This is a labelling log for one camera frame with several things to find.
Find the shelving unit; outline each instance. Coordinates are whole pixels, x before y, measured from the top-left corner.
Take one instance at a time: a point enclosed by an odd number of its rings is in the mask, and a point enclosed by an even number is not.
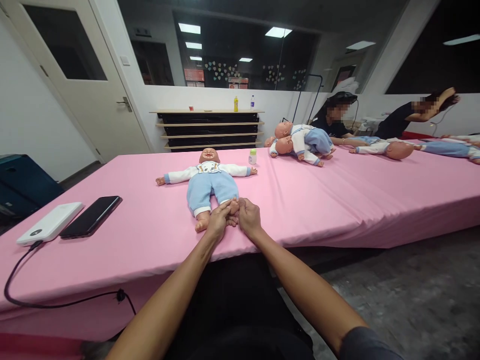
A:
[[[165,132],[160,136],[167,139],[165,149],[172,152],[198,151],[212,147],[222,149],[255,148],[261,144],[258,114],[261,110],[174,110],[151,111],[157,114],[159,128]]]

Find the woman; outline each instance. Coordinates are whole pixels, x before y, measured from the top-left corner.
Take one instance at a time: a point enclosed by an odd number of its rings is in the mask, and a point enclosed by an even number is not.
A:
[[[212,211],[201,240],[128,324],[107,360],[314,360],[312,340],[283,302],[266,261],[339,359],[401,359],[325,280],[272,240],[259,207],[246,198],[239,199],[234,222],[263,255],[207,265],[232,220],[229,204]]]
[[[380,123],[375,136],[380,139],[400,138],[410,122],[426,123],[459,101],[460,97],[451,87],[443,92],[434,92],[423,101],[407,102]]]
[[[357,96],[350,92],[337,92],[325,101],[310,125],[325,130],[334,145],[350,145],[355,148],[369,146],[365,141],[349,139],[354,136],[342,122],[342,116],[356,100]]]

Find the hand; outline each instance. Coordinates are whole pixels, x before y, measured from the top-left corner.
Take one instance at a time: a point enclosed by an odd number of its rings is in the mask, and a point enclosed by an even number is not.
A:
[[[252,240],[255,234],[262,230],[260,208],[246,197],[241,197],[238,200],[238,204],[240,205],[240,210],[238,211],[240,229]]]
[[[350,145],[354,148],[356,147],[362,147],[362,146],[370,146],[368,142],[362,141],[362,140],[357,140],[357,139],[346,139],[345,142],[343,143],[344,145]]]
[[[231,208],[229,205],[231,202],[232,200],[225,201],[211,212],[204,236],[210,236],[214,241],[218,242],[224,237],[227,225],[237,226],[238,218],[230,215]]]
[[[448,88],[442,93],[442,95],[445,97],[445,99],[451,97],[452,95],[455,95],[455,88],[454,87]]]

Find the door handle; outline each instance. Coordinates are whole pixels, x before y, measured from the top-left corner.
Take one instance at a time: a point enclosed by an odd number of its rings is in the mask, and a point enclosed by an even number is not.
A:
[[[117,104],[125,104],[126,108],[128,109],[128,112],[132,112],[132,107],[130,106],[129,99],[128,97],[124,96],[123,101],[116,101]]]

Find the shelf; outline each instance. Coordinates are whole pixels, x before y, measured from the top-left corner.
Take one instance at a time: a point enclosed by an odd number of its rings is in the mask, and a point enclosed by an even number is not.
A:
[[[236,126],[236,125],[264,125],[263,121],[259,122],[211,122],[211,123],[176,123],[176,124],[165,124],[159,122],[156,126],[160,128],[170,128],[170,127],[197,127],[197,126]]]
[[[262,110],[212,110],[212,111],[205,111],[205,110],[175,110],[175,109],[165,109],[165,110],[158,110],[158,111],[150,111],[150,114],[258,114],[264,113],[265,111]]]
[[[255,141],[255,142],[238,142],[238,143],[232,143],[232,144],[205,144],[205,145],[192,145],[192,146],[168,146],[165,145],[163,148],[166,150],[171,150],[171,149],[194,149],[194,148],[217,148],[217,147],[229,147],[229,146],[243,146],[243,145],[259,145],[261,144],[261,141]]]
[[[218,137],[229,137],[229,136],[248,136],[248,135],[263,135],[264,133],[259,132],[240,132],[234,134],[210,134],[210,135],[175,135],[168,136],[166,132],[160,136],[161,139],[190,139],[190,138],[218,138]]]

